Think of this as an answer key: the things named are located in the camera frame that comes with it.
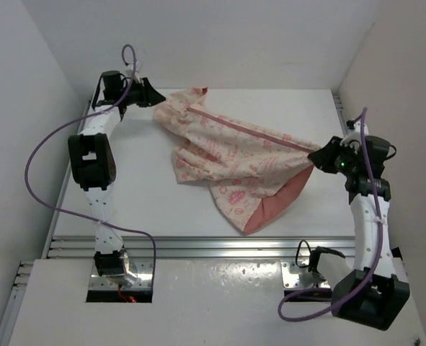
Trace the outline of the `pink hooded kids jacket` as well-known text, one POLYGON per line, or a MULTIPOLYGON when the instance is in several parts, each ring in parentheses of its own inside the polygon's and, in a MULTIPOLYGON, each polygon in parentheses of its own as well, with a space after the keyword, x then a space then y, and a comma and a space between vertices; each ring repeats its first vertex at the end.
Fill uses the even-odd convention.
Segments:
POLYGON ((206 182, 213 202, 243 235, 274 221, 301 194, 319 145, 211 112, 208 90, 174 92, 153 119, 182 139, 172 153, 179 184, 206 182))

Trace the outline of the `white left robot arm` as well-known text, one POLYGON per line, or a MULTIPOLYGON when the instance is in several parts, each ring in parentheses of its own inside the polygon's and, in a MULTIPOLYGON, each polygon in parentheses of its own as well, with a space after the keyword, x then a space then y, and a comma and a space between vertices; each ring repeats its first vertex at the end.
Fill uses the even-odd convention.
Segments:
POLYGON ((128 106, 147 108, 165 100, 146 77, 105 71, 91 103, 96 115, 79 134, 68 138, 73 179, 84 191, 92 218, 97 220, 94 264, 99 276, 120 285, 130 280, 130 262, 122 237, 107 225, 114 214, 110 204, 117 176, 109 138, 128 106))

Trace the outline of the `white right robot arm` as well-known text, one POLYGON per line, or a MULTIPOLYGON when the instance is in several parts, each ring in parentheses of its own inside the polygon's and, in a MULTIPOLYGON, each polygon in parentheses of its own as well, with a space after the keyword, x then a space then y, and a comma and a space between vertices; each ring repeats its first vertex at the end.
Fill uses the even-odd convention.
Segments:
POLYGON ((409 285, 398 279, 389 245, 387 215, 389 182, 382 178, 392 145, 379 137, 344 141, 332 137, 309 154, 317 169, 343 174, 354 219, 355 258, 347 265, 343 253, 317 247, 308 271, 332 289, 332 315, 386 331, 410 296, 409 285))

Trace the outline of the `aluminium rail right side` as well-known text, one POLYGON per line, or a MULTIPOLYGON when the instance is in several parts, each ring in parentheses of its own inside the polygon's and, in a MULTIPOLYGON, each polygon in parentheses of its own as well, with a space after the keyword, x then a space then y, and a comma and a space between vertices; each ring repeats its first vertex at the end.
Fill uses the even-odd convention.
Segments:
POLYGON ((339 118, 340 126, 344 136, 350 134, 354 128, 355 124, 351 122, 351 119, 348 117, 347 113, 344 110, 342 100, 339 95, 333 95, 334 106, 339 118))

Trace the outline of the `right metal arm base plate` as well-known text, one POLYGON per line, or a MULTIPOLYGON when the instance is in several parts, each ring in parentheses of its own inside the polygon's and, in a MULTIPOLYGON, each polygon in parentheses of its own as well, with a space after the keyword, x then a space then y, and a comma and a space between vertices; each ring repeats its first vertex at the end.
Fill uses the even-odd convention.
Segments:
POLYGON ((330 288, 327 281, 314 276, 308 271, 309 261, 281 260, 280 268, 285 290, 297 290, 305 288, 330 288))

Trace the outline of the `left metal arm base plate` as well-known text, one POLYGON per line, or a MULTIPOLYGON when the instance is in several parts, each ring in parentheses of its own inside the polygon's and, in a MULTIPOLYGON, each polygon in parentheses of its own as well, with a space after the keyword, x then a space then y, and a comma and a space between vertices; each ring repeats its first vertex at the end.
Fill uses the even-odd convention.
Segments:
POLYGON ((121 285, 124 291, 151 291, 153 277, 153 263, 150 261, 139 261, 129 259, 129 270, 124 278, 102 277, 93 265, 89 279, 89 291, 111 291, 117 292, 121 285))

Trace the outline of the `aluminium rail front table edge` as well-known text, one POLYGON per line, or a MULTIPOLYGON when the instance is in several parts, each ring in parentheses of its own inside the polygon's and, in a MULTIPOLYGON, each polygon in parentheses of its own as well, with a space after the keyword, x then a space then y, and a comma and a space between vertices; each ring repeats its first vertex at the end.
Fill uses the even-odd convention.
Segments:
POLYGON ((296 254, 307 257, 316 247, 335 249, 348 257, 355 252, 352 236, 310 236, 306 241, 300 245, 295 236, 159 236, 153 241, 145 236, 126 236, 124 247, 130 257, 149 259, 155 254, 161 260, 285 259, 296 254))

